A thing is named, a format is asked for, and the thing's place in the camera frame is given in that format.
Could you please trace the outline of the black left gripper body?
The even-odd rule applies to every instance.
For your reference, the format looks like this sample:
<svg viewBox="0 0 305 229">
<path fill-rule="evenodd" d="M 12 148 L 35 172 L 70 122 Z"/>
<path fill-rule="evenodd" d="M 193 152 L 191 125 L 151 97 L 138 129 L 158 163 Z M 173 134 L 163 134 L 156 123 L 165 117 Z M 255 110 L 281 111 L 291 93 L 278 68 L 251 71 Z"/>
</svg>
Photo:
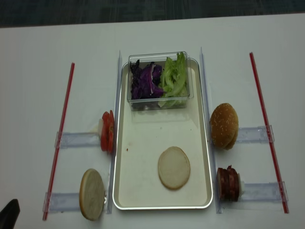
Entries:
<svg viewBox="0 0 305 229">
<path fill-rule="evenodd" d="M 0 212 L 0 229 L 14 229 L 19 213 L 19 202 L 12 199 Z"/>
</svg>

